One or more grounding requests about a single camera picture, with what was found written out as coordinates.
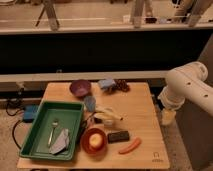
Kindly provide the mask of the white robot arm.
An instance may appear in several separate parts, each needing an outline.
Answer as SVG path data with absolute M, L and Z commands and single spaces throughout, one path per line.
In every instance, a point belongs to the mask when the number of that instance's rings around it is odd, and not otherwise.
M 213 87 L 207 85 L 208 69 L 201 62 L 190 62 L 167 72 L 166 86 L 158 95 L 163 109 L 162 124 L 173 122 L 176 111 L 188 99 L 213 116 Z

